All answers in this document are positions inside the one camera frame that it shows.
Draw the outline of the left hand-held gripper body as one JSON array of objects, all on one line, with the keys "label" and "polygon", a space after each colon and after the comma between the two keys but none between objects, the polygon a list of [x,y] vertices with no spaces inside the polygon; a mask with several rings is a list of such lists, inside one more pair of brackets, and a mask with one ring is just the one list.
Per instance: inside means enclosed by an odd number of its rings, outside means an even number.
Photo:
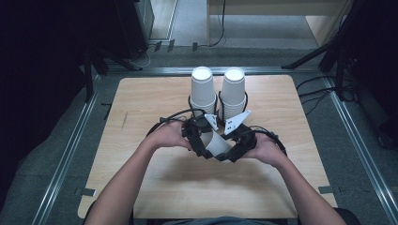
[{"label": "left hand-held gripper body", "polygon": [[207,143],[217,129],[217,116],[205,113],[185,121],[182,136],[188,139],[193,151],[206,151]]}]

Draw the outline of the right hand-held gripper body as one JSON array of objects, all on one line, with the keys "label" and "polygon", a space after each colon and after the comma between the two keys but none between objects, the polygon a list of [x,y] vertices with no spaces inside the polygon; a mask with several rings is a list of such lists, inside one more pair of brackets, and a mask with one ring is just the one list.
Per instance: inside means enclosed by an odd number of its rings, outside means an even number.
[{"label": "right hand-held gripper body", "polygon": [[236,143],[228,154],[246,154],[256,146],[254,132],[244,125],[244,121],[250,114],[251,111],[248,110],[225,121],[223,137]]}]

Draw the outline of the single white paper cup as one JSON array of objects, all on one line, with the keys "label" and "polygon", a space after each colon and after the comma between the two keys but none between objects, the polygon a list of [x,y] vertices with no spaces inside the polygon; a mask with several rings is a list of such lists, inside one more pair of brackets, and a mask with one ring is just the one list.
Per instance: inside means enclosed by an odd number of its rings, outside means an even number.
[{"label": "single white paper cup", "polygon": [[226,154],[232,148],[232,145],[216,131],[203,133],[201,135],[201,140],[206,150],[208,150],[214,157],[219,154]]}]

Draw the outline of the dark wire cup holder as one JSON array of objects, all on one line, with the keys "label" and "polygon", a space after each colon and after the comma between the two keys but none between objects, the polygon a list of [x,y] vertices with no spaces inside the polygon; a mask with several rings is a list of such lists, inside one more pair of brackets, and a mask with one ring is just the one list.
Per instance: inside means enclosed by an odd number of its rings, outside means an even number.
[{"label": "dark wire cup holder", "polygon": [[244,99],[237,105],[227,104],[222,99],[219,99],[217,94],[205,105],[195,103],[191,97],[188,97],[188,103],[191,109],[199,109],[205,113],[216,115],[217,122],[224,125],[227,119],[246,111],[248,95],[245,95]]}]

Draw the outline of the stack of white paper cups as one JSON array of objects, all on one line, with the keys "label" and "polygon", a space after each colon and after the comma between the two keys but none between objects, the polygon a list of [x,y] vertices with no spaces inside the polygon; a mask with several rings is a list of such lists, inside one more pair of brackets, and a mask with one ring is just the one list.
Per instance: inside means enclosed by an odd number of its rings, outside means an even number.
[{"label": "stack of white paper cups", "polygon": [[220,117],[223,121],[242,113],[246,104],[245,73],[239,67],[230,67],[224,72]]},{"label": "stack of white paper cups", "polygon": [[196,67],[191,73],[191,98],[205,105],[215,95],[213,74],[208,67]]}]

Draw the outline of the person's left hand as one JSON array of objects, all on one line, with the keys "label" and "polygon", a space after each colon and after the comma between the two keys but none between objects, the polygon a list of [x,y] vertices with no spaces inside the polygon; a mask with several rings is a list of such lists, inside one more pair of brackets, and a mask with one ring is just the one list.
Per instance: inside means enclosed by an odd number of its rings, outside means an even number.
[{"label": "person's left hand", "polygon": [[179,121],[162,125],[145,138],[148,146],[157,150],[161,147],[183,147],[191,149],[190,143],[182,137],[182,123]]}]

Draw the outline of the person's right hand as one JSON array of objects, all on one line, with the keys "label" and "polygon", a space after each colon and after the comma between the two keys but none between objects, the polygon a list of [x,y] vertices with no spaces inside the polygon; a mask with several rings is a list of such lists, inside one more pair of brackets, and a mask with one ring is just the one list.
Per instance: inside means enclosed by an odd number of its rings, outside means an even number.
[{"label": "person's right hand", "polygon": [[249,150],[243,157],[254,158],[263,163],[279,168],[287,161],[287,156],[277,144],[265,134],[256,135],[257,143],[254,149]]}]

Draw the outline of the person's grey clothing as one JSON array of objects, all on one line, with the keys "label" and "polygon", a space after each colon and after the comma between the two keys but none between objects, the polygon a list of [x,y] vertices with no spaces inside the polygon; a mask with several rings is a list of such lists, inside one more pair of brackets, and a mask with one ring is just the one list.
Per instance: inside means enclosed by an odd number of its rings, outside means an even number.
[{"label": "person's grey clothing", "polygon": [[[89,206],[86,217],[84,218],[82,225],[87,225],[86,221],[90,214],[91,208],[94,204]],[[336,208],[334,210],[344,220],[346,225],[361,225],[360,220],[355,216],[354,213],[347,209]],[[247,219],[239,217],[210,217],[210,218],[186,218],[186,219],[146,219],[145,222],[142,219],[134,219],[132,212],[128,223],[125,225],[289,225],[287,218],[266,218],[266,219]],[[300,218],[292,225],[304,225]]]}]

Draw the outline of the black metal stand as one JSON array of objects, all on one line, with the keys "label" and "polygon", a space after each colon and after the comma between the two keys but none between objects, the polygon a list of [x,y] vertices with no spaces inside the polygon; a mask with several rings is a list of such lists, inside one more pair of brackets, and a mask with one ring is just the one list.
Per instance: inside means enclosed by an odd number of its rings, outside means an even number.
[{"label": "black metal stand", "polygon": [[100,75],[106,75],[109,71],[103,56],[100,54],[100,51],[95,47],[88,46],[84,52],[86,102],[88,102],[94,95],[92,68],[94,68]]}]

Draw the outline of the dark cabinet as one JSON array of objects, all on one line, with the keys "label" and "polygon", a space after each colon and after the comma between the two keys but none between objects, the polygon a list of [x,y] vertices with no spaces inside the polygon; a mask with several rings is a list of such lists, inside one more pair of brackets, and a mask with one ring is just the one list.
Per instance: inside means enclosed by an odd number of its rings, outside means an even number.
[{"label": "dark cabinet", "polygon": [[154,13],[151,0],[115,0],[129,57],[148,49]]}]

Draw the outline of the black tripod stand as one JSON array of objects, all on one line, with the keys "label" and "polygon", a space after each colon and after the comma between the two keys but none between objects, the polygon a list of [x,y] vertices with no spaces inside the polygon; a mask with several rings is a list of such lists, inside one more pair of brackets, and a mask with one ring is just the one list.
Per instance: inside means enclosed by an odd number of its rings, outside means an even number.
[{"label": "black tripod stand", "polygon": [[324,54],[321,62],[318,65],[318,69],[320,71],[330,70],[333,67],[334,63],[338,60],[340,50],[353,34],[356,24],[358,23],[360,12],[365,5],[365,2],[366,0],[353,1],[353,5],[349,10],[349,13],[345,17],[342,24],[339,26],[337,33],[329,42],[317,48],[316,50],[304,55],[295,62],[285,66],[281,66],[281,69],[296,69],[301,65],[316,58],[320,54]]}]

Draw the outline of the light wooden desk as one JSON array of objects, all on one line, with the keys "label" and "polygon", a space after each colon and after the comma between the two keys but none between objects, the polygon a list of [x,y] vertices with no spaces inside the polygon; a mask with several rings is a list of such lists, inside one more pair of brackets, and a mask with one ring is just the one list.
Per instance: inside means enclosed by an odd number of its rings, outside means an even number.
[{"label": "light wooden desk", "polygon": [[217,18],[225,18],[229,45],[267,48],[299,40],[321,46],[337,32],[353,0],[207,0],[207,42],[218,37]]}]

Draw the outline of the metal floor rail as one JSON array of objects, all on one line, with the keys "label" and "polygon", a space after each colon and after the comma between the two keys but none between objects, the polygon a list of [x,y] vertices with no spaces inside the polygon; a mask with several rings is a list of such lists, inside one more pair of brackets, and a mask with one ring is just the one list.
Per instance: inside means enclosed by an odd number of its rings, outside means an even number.
[{"label": "metal floor rail", "polygon": [[381,171],[377,167],[369,148],[366,146],[353,120],[353,116],[346,107],[346,103],[341,101],[335,92],[330,95],[390,224],[398,225],[398,202],[395,200],[391,189],[388,187]]},{"label": "metal floor rail", "polygon": [[83,135],[87,121],[92,113],[94,105],[99,95],[99,85],[101,83],[101,76],[96,75],[93,81],[94,93],[93,96],[84,104],[83,109],[79,115],[78,121],[74,126],[73,131],[68,139],[64,152],[57,164],[54,175],[46,188],[44,196],[40,202],[38,210],[33,218],[31,225],[45,225],[51,211],[54,207],[55,200],[67,176],[70,164],[74,158],[77,146]]}]

